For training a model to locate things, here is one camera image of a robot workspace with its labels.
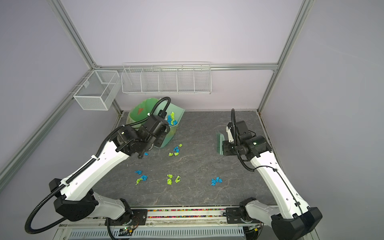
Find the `mint green hand brush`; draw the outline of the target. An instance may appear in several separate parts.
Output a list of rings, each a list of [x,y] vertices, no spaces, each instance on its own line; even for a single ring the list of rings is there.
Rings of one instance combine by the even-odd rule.
[[[222,133],[219,133],[219,132],[216,133],[216,136],[217,136],[217,152],[218,152],[218,154],[223,156],[224,155],[223,144],[224,144],[224,141],[225,141],[225,136]]]

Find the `mint green dustpan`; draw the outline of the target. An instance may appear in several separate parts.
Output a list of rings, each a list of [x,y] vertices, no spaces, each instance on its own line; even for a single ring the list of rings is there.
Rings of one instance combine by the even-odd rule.
[[[160,110],[163,110],[166,106],[166,102],[161,103],[155,110],[154,115],[158,115]],[[174,104],[170,104],[166,109],[166,117],[165,119],[170,124],[171,127],[176,127],[180,123],[185,109],[182,109]]]

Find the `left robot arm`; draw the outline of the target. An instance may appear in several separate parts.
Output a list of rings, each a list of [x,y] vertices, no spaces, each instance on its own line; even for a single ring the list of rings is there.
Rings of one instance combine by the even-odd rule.
[[[81,168],[63,179],[50,182],[51,192],[33,209],[25,223],[28,234],[45,232],[65,220],[76,222],[87,217],[106,218],[106,225],[128,225],[135,218],[124,199],[103,197],[93,191],[93,186],[109,171],[134,154],[142,159],[153,147],[160,147],[170,132],[165,119],[170,97],[158,100],[149,115],[138,122],[121,125],[114,129],[101,143],[97,153]],[[39,210],[52,198],[61,219],[39,229],[32,222]]]

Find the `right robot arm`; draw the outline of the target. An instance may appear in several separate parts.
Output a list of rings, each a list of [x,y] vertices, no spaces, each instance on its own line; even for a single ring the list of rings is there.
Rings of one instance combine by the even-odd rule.
[[[277,206],[268,206],[251,197],[240,202],[235,213],[226,211],[224,215],[246,224],[258,221],[262,227],[271,227],[279,240],[299,240],[314,231],[323,218],[321,211],[310,207],[296,191],[268,141],[250,131],[245,121],[237,121],[235,110],[231,110],[226,132],[227,139],[218,135],[219,154],[235,156],[247,171],[258,172]]]

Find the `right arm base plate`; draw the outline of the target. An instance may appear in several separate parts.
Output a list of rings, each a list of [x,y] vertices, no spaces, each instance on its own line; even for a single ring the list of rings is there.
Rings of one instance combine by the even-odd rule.
[[[228,224],[262,224],[263,222],[252,219],[242,207],[226,208],[223,217]]]

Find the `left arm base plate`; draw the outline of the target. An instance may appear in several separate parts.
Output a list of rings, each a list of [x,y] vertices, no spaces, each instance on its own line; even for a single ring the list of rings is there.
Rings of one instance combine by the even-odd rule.
[[[124,213],[117,220],[106,220],[105,226],[109,223],[110,226],[143,226],[146,224],[148,215],[147,209],[134,209],[130,213]]]

